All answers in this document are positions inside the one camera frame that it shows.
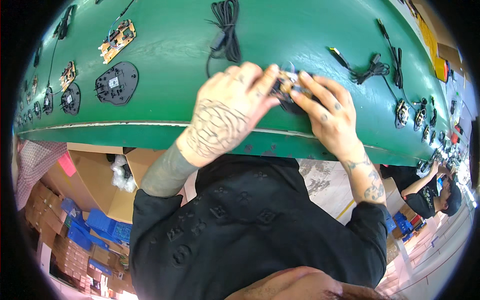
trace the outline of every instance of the t-shirt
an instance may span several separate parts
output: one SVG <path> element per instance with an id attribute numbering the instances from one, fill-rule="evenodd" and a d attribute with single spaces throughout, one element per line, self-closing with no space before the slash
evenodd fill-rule
<path id="1" fill-rule="evenodd" d="M 380 171 L 383 178 L 392 177 L 401 193 L 404 189 L 420 179 L 416 174 L 415 167 L 405 166 L 381 166 Z M 419 214 L 422 218 L 428 219 L 435 216 L 435 207 L 433 206 L 433 198 L 438 196 L 436 176 L 432 178 L 417 193 L 406 195 L 403 199 L 410 208 Z"/>
<path id="2" fill-rule="evenodd" d="M 295 159 L 221 156 L 197 196 L 138 190 L 130 235 L 138 298 L 224 299 L 287 268 L 311 266 L 374 288 L 386 269 L 384 205 L 360 203 L 343 226 L 310 201 Z"/>

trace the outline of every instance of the component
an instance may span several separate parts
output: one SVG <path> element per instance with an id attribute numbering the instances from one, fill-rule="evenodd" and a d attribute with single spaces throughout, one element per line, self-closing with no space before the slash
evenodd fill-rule
<path id="1" fill-rule="evenodd" d="M 43 111 L 47 115 L 51 114 L 53 111 L 53 94 L 51 87 L 47 87 L 47 91 L 45 92 L 45 98 L 43 98 Z"/>
<path id="2" fill-rule="evenodd" d="M 35 77 L 33 78 L 33 81 L 32 81 L 32 95 L 35 95 L 37 83 L 38 83 L 38 79 L 35 75 Z"/>
<path id="3" fill-rule="evenodd" d="M 431 126 L 431 127 L 435 127 L 436 124 L 437 124 L 437 109 L 434 108 L 434 109 L 433 109 L 433 117 L 432 117 L 432 119 L 430 120 L 430 126 Z"/>
<path id="4" fill-rule="evenodd" d="M 40 103 L 38 101 L 33 104 L 33 113 L 38 119 L 42 118 L 42 110 L 40 109 Z"/>
<path id="5" fill-rule="evenodd" d="M 30 120 L 30 123 L 33 123 L 33 115 L 32 115 L 32 110 L 29 109 L 27 112 L 28 119 Z"/>
<path id="6" fill-rule="evenodd" d="M 66 114 L 74 116 L 78 113 L 78 108 L 80 107 L 80 90 L 77 84 L 73 83 L 67 88 L 60 98 L 60 105 Z"/>
<path id="7" fill-rule="evenodd" d="M 430 137 L 430 142 L 428 143 L 428 145 L 431 146 L 431 145 L 433 144 L 433 142 L 435 141 L 435 137 L 436 137 L 436 136 L 437 136 L 437 132 L 434 130 L 434 131 L 432 132 L 432 135 L 431 135 L 431 137 Z"/>
<path id="8" fill-rule="evenodd" d="M 69 61 L 67 67 L 63 70 L 60 76 L 61 88 L 63 92 L 65 92 L 67 87 L 73 82 L 76 75 L 75 64 L 73 61 Z"/>
<path id="9" fill-rule="evenodd" d="M 293 102 L 292 98 L 290 97 L 291 90 L 302 93 L 309 99 L 312 99 L 323 106 L 320 100 L 315 95 L 313 95 L 309 89 L 305 88 L 298 80 L 298 71 L 280 71 L 277 80 L 272 87 L 270 95 L 275 96 L 278 98 L 278 100 L 280 100 L 280 106 L 283 108 L 284 111 L 295 115 L 306 114 L 306 112 L 300 106 Z"/>
<path id="10" fill-rule="evenodd" d="M 395 127 L 403 128 L 409 117 L 408 107 L 404 100 L 400 100 L 395 108 Z"/>
<path id="11" fill-rule="evenodd" d="M 96 96 L 100 102 L 124 105 L 132 97 L 137 84 L 137 69 L 131 63 L 122 61 L 97 78 Z"/>
<path id="12" fill-rule="evenodd" d="M 122 21 L 119 27 L 110 36 L 107 36 L 103 44 L 98 47 L 102 51 L 100 56 L 104 59 L 103 63 L 109 63 L 136 36 L 137 33 L 131 20 Z"/>
<path id="13" fill-rule="evenodd" d="M 427 127 L 425 127 L 425 129 L 423 130 L 423 136 L 421 137 L 422 143 L 427 140 L 429 132 L 430 132 L 430 126 L 427 125 Z"/>

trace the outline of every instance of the stack of boxes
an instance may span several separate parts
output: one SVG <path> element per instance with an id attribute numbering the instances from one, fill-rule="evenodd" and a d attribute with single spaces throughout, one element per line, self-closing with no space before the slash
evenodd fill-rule
<path id="1" fill-rule="evenodd" d="M 86 278 L 89 253 L 71 239 L 57 236 L 52 253 L 62 272 L 77 280 L 80 280 L 81 276 Z"/>
<path id="2" fill-rule="evenodd" d="M 72 205 L 71 199 L 67 199 L 67 202 Z M 135 293 L 130 273 L 125 271 L 128 269 L 130 249 L 101 238 L 91 230 L 92 239 L 105 242 L 109 250 L 94 243 L 90 249 L 85 250 L 68 238 L 68 224 L 64 224 L 66 217 L 67 213 L 62 209 L 60 197 L 41 182 L 37 182 L 25 206 L 25 218 L 40 232 L 40 240 L 52 249 L 60 271 L 70 276 L 75 281 L 76 287 L 86 294 L 91 293 L 90 280 L 93 278 L 100 282 L 101 275 L 108 278 L 107 286 L 115 292 L 121 293 L 126 290 Z M 77 222 L 81 227 L 85 227 L 85 217 L 80 213 L 79 218 L 70 218 L 72 223 Z"/>
<path id="3" fill-rule="evenodd" d="M 65 235 L 63 225 L 67 213 L 61 208 L 61 199 L 41 182 L 37 182 L 25 205 L 25 218 L 40 232 L 40 240 L 53 247 L 57 234 Z"/>

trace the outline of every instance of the plastic bag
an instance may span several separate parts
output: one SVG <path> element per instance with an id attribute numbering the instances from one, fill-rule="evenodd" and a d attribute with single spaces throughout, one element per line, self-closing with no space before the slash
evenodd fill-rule
<path id="1" fill-rule="evenodd" d="M 115 155 L 115 161 L 110 165 L 113 171 L 112 185 L 118 187 L 121 191 L 133 192 L 136 188 L 133 176 L 130 174 L 125 178 L 125 168 L 123 165 L 127 164 L 127 159 L 124 155 Z"/>
<path id="2" fill-rule="evenodd" d="M 123 186 L 124 190 L 127 192 L 133 192 L 137 185 L 135 184 L 135 181 L 133 180 L 133 176 L 130 176 L 126 182 L 125 185 Z"/>

